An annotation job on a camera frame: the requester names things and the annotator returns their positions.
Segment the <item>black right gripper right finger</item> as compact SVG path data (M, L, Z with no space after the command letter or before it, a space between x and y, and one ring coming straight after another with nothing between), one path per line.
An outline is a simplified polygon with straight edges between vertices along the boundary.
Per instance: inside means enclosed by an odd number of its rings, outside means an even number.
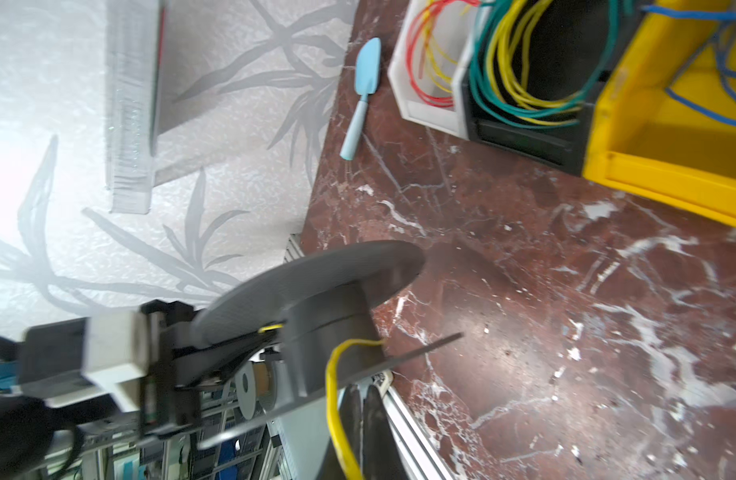
M380 390L370 385L363 402L363 475L368 480L408 480Z

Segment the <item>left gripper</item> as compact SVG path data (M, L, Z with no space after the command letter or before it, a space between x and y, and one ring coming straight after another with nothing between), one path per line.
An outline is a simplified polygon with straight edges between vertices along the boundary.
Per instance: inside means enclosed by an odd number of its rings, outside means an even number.
M141 438L171 438L200 425L200 394L178 381L177 360L194 351L190 323L195 309L153 300L140 307L148 321L150 363L139 382Z

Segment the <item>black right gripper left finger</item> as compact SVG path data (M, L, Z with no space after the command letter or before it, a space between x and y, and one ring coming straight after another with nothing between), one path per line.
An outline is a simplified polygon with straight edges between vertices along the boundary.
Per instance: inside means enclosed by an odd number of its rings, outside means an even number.
M330 440L316 479L363 479L360 465L362 403L357 385L326 398Z

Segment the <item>grey perforated spool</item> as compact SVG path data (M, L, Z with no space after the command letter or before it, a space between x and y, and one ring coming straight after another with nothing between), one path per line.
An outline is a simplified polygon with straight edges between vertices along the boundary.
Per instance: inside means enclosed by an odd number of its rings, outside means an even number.
M290 401L200 443L210 448L250 429L319 401L326 395L332 351L350 339L370 346L339 361L343 388L389 370L457 339L453 334L396 357L384 354L372 310L410 285L422 272L425 252L412 243L382 240L319 252L262 273L201 310L189 339L200 351L240 347L243 360L281 344L292 391Z

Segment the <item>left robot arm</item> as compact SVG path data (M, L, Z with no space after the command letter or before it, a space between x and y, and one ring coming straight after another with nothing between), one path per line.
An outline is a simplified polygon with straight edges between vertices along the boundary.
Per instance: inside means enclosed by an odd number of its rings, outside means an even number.
M32 327L20 342L0 336L0 479L37 468L58 432L71 436L62 477L94 425L131 428L143 443L199 425L199 395L179 387L174 365L195 315L156 300Z

